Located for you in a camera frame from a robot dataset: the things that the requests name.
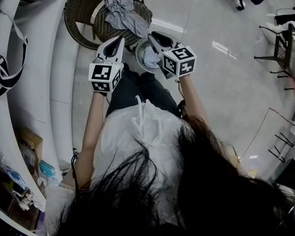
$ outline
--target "gray floor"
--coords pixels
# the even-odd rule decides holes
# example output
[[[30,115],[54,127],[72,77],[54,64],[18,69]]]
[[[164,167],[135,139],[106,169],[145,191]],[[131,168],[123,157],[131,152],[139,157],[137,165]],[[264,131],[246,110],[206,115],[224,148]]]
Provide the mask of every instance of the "gray floor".
[[[259,26],[274,27],[276,10],[295,6],[295,0],[265,0],[260,5],[254,5],[250,0],[244,2],[246,9],[239,12],[237,0],[145,0],[153,12],[150,30],[174,34],[198,56],[192,80],[208,113],[211,128],[222,141],[236,148],[239,157],[252,143],[269,108],[287,118],[295,109],[295,93],[284,92],[287,80],[278,80],[269,73],[278,71],[278,64],[253,59],[253,56],[273,52],[273,36],[263,33]],[[91,39],[89,27],[84,28],[83,34]],[[88,69],[94,55],[94,51],[79,48],[72,111],[73,141],[78,150],[90,106],[92,89]],[[124,59],[137,69],[132,57],[125,54]],[[157,78],[175,101],[180,102],[182,97],[175,79],[166,80],[162,74],[157,74]],[[268,144],[276,132],[274,119],[266,124],[266,130],[271,132],[258,139],[258,144]],[[254,169],[262,168],[262,163],[255,163]],[[251,170],[250,161],[244,165]]]

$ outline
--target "white shelf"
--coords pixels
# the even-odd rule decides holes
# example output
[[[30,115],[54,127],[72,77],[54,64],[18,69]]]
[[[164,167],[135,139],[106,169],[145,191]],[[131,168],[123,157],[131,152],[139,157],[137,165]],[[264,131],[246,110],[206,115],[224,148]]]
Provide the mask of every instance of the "white shelf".
[[[77,23],[82,31],[83,24]],[[51,66],[50,110],[55,148],[61,169],[70,167],[72,152],[72,90],[79,44],[61,17]]]
[[[50,117],[50,69],[56,32],[66,0],[44,0],[20,7],[15,22],[28,36],[26,63],[17,85],[8,93],[12,121],[43,139],[42,160],[59,170]],[[21,65],[22,42],[11,33],[9,71]]]
[[[10,225],[11,227],[14,227],[17,229],[19,232],[28,235],[28,236],[35,236],[32,232],[29,230],[25,229],[24,227],[20,226],[18,223],[16,223],[14,220],[9,218],[3,211],[0,210],[0,219],[2,219],[5,223]]]
[[[0,9],[14,16],[20,0],[0,0]],[[6,57],[12,23],[0,14],[0,54]],[[35,206],[45,210],[46,199],[38,189],[22,158],[15,139],[6,95],[0,98],[0,151],[9,165],[17,171],[27,187],[33,192]]]

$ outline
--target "gray cloth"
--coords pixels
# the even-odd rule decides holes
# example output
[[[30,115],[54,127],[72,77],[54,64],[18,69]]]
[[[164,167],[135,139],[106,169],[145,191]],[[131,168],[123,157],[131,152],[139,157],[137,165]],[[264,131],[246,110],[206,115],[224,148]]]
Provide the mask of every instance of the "gray cloth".
[[[158,55],[154,52],[153,48],[149,45],[145,48],[145,52],[143,55],[143,63],[147,67],[150,68],[159,68],[157,64],[161,59]]]
[[[109,11],[105,21],[117,30],[129,29],[140,38],[148,37],[148,23],[135,11],[133,0],[106,0]]]

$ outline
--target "chair seat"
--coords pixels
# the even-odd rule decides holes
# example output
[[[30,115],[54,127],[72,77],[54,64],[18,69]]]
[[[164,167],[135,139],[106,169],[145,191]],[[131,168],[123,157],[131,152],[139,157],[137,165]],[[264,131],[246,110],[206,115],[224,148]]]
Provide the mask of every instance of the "chair seat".
[[[152,12],[145,6],[144,3],[134,0],[133,2],[134,10],[139,14],[147,23],[150,25],[152,22]],[[114,29],[111,25],[105,22],[105,19],[108,15],[108,10],[103,6],[97,13],[95,17],[95,22],[93,30],[95,30],[96,36],[100,41],[105,42],[106,40],[115,37],[122,36],[125,39],[125,46],[130,46],[138,42],[141,38],[134,35],[128,29]]]

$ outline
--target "brown rattan chair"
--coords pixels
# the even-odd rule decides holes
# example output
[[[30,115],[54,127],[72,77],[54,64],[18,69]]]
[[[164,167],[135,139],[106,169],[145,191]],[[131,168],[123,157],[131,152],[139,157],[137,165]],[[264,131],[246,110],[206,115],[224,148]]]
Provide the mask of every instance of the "brown rattan chair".
[[[118,30],[114,29],[105,22],[105,18],[108,14],[105,6],[99,9],[94,23],[91,22],[91,17],[94,10],[103,0],[68,0],[64,11],[65,25],[75,41],[80,45],[91,49],[97,50],[99,44],[95,44],[82,36],[76,22],[90,25],[93,30],[93,39],[95,36],[102,42],[114,37],[122,36],[125,38],[125,46],[132,45],[140,40],[139,37],[134,35],[127,29]],[[149,24],[152,21],[152,12],[144,5],[144,0],[134,0],[134,10]]]

